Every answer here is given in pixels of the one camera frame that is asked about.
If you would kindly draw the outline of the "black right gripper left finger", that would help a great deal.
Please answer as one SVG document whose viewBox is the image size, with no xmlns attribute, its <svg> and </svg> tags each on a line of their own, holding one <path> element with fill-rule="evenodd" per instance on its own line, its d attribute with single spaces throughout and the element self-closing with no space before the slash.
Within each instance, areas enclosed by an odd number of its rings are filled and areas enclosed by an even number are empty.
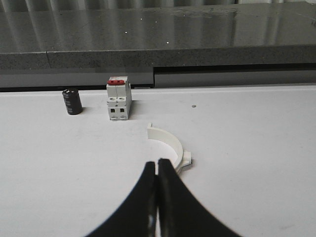
<svg viewBox="0 0 316 237">
<path fill-rule="evenodd" d="M 147 162 L 127 198 L 89 237 L 154 237 L 157 221 L 155 163 Z"/>
</svg>

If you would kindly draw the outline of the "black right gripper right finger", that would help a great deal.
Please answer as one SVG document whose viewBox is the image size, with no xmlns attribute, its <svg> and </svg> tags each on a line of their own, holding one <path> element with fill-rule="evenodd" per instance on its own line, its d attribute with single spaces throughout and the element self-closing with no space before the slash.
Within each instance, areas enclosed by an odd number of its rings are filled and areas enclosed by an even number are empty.
<svg viewBox="0 0 316 237">
<path fill-rule="evenodd" d="M 158 208 L 163 237 L 238 237 L 193 196 L 170 160 L 158 161 Z"/>
</svg>

